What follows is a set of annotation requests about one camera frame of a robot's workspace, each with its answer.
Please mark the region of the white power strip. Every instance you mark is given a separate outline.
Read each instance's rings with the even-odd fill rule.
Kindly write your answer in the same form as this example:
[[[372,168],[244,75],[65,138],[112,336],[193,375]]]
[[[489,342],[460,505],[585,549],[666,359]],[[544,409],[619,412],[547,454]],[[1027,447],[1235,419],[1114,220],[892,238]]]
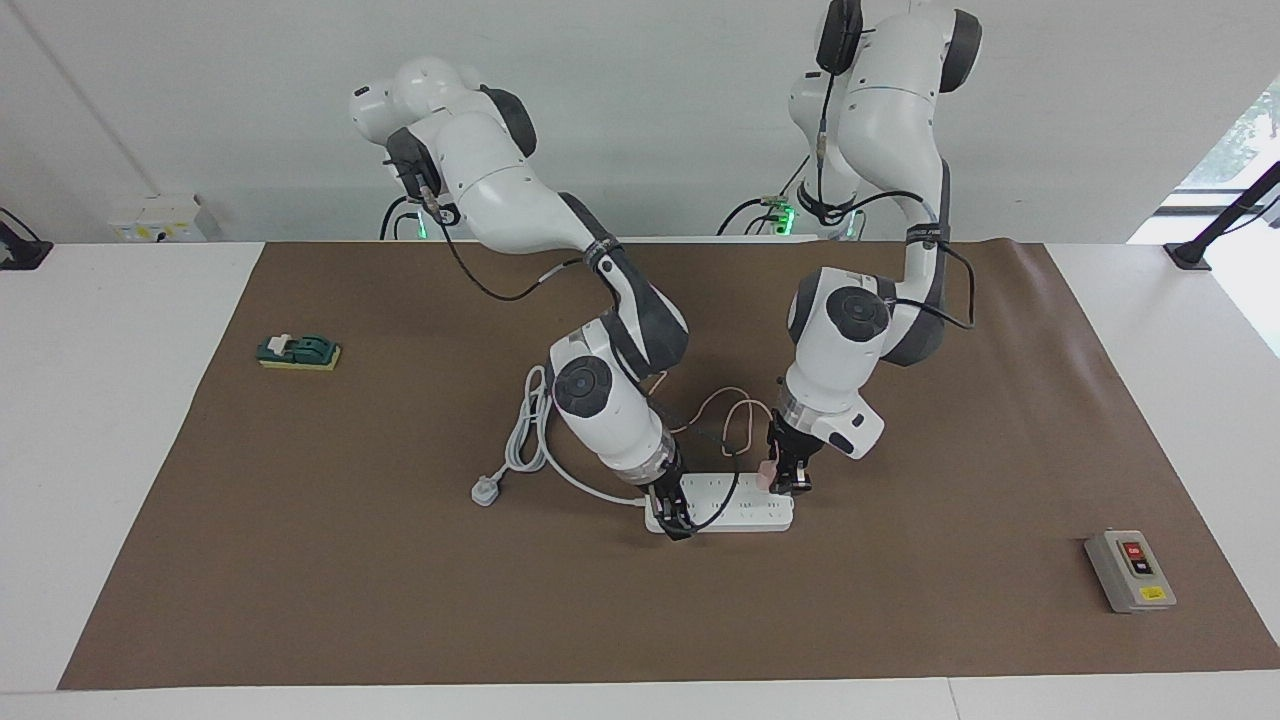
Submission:
[[[681,479],[687,514],[701,533],[785,532],[794,521],[794,498],[759,487],[758,475],[732,471],[687,473]]]

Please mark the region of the brown table mat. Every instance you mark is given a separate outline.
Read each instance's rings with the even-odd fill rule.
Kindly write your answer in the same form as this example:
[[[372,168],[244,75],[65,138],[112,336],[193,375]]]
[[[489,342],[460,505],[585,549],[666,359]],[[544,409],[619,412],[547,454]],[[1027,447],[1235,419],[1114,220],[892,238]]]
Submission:
[[[781,533],[650,533],[500,461],[518,384],[602,313],[588,272],[483,297],[428,245],[271,243],[64,689],[796,680],[1280,667],[1074,293],[1038,246],[965,243],[978,327],[867,387]],[[268,337],[342,347],[260,366]],[[1178,598],[1116,614],[1088,536],[1140,530]]]

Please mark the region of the black angled stand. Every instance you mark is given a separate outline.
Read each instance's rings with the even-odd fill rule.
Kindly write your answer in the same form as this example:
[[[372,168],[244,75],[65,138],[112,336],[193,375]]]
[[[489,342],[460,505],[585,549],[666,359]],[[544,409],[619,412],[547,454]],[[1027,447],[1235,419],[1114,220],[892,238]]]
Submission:
[[[1262,199],[1274,193],[1279,186],[1280,160],[1275,161],[1230,205],[1226,205],[1193,240],[1181,243],[1166,243],[1164,251],[1172,264],[1181,270],[1210,272],[1211,265],[1204,260],[1210,246],[1224,234],[1247,227],[1248,223],[1242,222],[1242,218],[1251,213],[1253,217],[1258,217],[1261,211],[1253,213],[1253,209]]]

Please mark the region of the black clamp mount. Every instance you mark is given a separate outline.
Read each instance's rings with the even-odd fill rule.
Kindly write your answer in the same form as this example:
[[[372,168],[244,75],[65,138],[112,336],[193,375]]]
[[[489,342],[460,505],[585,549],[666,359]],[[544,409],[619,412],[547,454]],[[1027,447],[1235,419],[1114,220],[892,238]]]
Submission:
[[[0,206],[0,270],[33,270],[52,251],[54,242],[42,240],[26,222]]]

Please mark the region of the green knife switch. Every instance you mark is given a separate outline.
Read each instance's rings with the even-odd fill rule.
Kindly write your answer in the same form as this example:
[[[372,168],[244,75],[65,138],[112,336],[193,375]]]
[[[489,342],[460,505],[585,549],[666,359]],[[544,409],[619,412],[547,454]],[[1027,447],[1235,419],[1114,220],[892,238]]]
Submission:
[[[330,372],[340,359],[342,347],[323,336],[288,333],[265,338],[255,351],[260,366],[289,370]]]

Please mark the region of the white wall socket box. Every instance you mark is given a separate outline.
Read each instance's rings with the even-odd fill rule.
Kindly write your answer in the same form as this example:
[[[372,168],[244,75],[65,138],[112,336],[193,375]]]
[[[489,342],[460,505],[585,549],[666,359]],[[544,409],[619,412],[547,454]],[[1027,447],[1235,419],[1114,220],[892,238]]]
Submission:
[[[118,204],[108,225],[119,241],[204,243],[219,240],[212,214],[195,195],[161,195],[136,204]]]

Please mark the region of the grey on-off switch box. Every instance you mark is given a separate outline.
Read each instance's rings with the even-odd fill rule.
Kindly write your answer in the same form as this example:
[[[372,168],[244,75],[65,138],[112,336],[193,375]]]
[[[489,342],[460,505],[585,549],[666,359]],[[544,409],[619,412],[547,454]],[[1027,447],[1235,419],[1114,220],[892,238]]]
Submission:
[[[1107,529],[1088,536],[1085,556],[1116,614],[1172,609],[1178,598],[1140,530]]]

